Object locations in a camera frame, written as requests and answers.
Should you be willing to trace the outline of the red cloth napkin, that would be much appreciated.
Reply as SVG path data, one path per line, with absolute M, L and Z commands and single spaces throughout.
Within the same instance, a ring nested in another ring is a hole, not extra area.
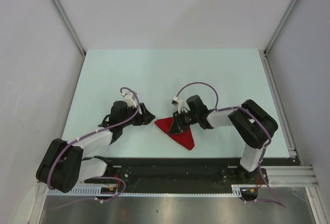
M 172 117 L 158 119 L 154 123 L 168 137 L 170 137 L 172 140 L 185 147 L 186 149 L 192 150 L 195 147 L 193 135 L 190 128 L 181 134 L 169 134 L 171 125 L 173 123 Z

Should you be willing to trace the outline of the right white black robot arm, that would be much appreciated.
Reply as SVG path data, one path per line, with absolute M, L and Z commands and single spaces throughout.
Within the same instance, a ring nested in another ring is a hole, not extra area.
M 194 124 L 204 130 L 233 126 L 245 142 L 238 178 L 243 183 L 251 183 L 256 178 L 255 169 L 261 164 L 278 124 L 255 101 L 248 99 L 240 106 L 217 110 L 208 109 L 201 98 L 194 95 L 187 100 L 174 97 L 172 104 L 177 106 L 177 111 L 173 113 L 169 135 L 182 134 Z

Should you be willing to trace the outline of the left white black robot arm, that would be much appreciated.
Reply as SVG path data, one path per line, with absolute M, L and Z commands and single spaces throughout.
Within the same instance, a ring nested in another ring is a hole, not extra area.
M 116 101 L 98 129 L 72 142 L 60 138 L 52 140 L 38 169 L 36 179 L 63 193 L 69 192 L 77 182 L 97 177 L 107 183 L 113 179 L 114 170 L 106 159 L 87 156 L 119 139 L 127 126 L 148 125 L 155 119 L 145 106 L 129 106 L 125 101 Z

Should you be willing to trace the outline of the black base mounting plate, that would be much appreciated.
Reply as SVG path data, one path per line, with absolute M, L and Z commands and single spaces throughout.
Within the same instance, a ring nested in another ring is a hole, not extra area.
M 233 184 L 254 185 L 270 177 L 269 166 L 297 166 L 283 158 L 267 158 L 260 173 L 245 173 L 239 158 L 108 158 L 102 179 L 87 179 L 85 183 L 112 183 L 119 177 L 131 194 L 225 194 Z

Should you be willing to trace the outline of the right side aluminium rail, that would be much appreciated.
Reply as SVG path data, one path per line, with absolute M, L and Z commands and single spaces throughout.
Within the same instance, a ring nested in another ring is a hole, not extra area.
M 296 150 L 296 146 L 295 146 L 295 142 L 294 142 L 294 138 L 292 135 L 292 131 L 287 119 L 287 115 L 284 109 L 284 105 L 280 96 L 280 92 L 279 89 L 277 87 L 276 81 L 275 81 L 275 77 L 273 74 L 273 71 L 271 69 L 270 66 L 270 62 L 268 59 L 268 56 L 266 55 L 266 53 L 262 50 L 259 50 L 259 55 L 261 58 L 261 62 L 266 74 L 266 78 L 268 81 L 268 85 L 270 87 L 270 91 L 272 94 L 272 98 L 275 104 L 275 108 L 277 111 L 277 115 L 279 117 L 279 123 L 280 123 L 280 127 L 282 129 L 282 133 L 284 135 L 284 139 L 288 148 L 288 152 L 291 158 L 298 158 L 298 153 Z

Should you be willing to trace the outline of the aluminium rail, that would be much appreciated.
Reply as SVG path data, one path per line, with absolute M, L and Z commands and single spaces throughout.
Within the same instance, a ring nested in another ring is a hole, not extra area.
M 123 166 L 108 164 L 101 177 L 89 178 L 77 183 L 108 183 L 111 180 L 122 179 L 130 185 L 139 180 L 163 181 L 210 181 L 223 185 L 265 185 L 275 184 L 276 180 L 301 181 L 309 180 L 314 173 L 311 168 L 302 166 L 262 167 L 249 173 L 241 166 Z
M 270 66 L 270 62 L 268 59 L 268 56 L 266 55 L 266 53 L 262 50 L 259 50 L 259 55 L 261 58 L 261 62 L 266 74 L 266 78 L 268 81 L 268 85 L 270 87 L 270 91 L 272 94 L 272 98 L 275 104 L 275 108 L 277 111 L 277 115 L 279 117 L 279 123 L 280 123 L 280 127 L 282 129 L 282 133 L 284 135 L 284 139 L 288 148 L 288 152 L 291 158 L 298 158 L 298 153 L 296 150 L 296 146 L 295 146 L 295 142 L 294 142 L 294 138 L 292 135 L 292 131 L 287 119 L 287 115 L 284 109 L 284 105 L 280 96 L 280 92 L 279 89 L 277 87 L 276 81 L 275 81 L 275 77 L 273 74 L 273 71 L 271 69 Z

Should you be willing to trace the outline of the front aluminium rail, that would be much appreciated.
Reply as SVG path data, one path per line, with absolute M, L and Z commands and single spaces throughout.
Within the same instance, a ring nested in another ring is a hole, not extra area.
M 262 167 L 249 173 L 241 166 L 123 166 L 108 164 L 101 177 L 89 178 L 77 183 L 108 183 L 111 180 L 122 179 L 130 185 L 139 180 L 163 181 L 210 181 L 223 185 L 265 185 L 275 184 L 276 180 L 301 181 L 309 180 L 314 173 L 311 168 L 302 166 Z

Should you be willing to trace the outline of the left aluminium frame post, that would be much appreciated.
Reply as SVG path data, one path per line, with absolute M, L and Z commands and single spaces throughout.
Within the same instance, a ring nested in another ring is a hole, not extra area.
M 80 41 L 76 30 L 74 29 L 74 26 L 72 25 L 62 3 L 60 0 L 50 0 L 50 2 L 52 3 L 56 13 L 58 14 L 64 28 L 66 29 L 67 33 L 69 34 L 71 40 L 73 41 L 75 47 L 77 48 L 77 50 L 79 51 L 79 53 L 81 54 L 81 56 L 84 58 L 86 56 L 86 50 L 83 47 L 82 42 Z

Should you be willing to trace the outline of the aluminium frame post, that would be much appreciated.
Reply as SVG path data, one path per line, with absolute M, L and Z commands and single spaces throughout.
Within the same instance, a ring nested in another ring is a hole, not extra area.
M 300 0 L 291 0 L 289 2 L 288 7 L 286 8 L 284 14 L 282 15 L 279 24 L 277 25 L 275 31 L 273 32 L 269 42 L 267 43 L 265 49 L 263 50 L 263 53 L 265 55 L 268 55 L 273 46 L 275 45 L 276 41 L 278 40 L 279 36 L 283 32 L 285 26 L 289 22 L 291 16 L 293 15 L 293 12 L 298 5 Z
M 73 41 L 75 47 L 77 48 L 77 50 L 79 51 L 79 53 L 81 54 L 81 56 L 84 58 L 86 56 L 86 50 L 83 47 L 82 42 L 80 41 L 76 30 L 74 29 L 74 26 L 72 25 L 62 3 L 60 0 L 50 0 L 50 2 L 52 3 L 56 13 L 58 14 L 64 28 L 66 29 L 67 33 L 69 34 L 71 40 Z

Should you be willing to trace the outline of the right aluminium frame post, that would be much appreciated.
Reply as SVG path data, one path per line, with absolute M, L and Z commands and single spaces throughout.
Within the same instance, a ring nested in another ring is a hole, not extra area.
M 279 24 L 277 25 L 275 31 L 273 32 L 269 42 L 267 43 L 265 49 L 263 50 L 263 53 L 265 55 L 268 55 L 273 46 L 275 45 L 276 41 L 278 40 L 279 36 L 283 32 L 285 26 L 289 22 L 291 16 L 293 15 L 293 12 L 298 5 L 300 0 L 291 0 L 289 2 L 288 7 L 286 8 L 284 14 L 282 15 Z

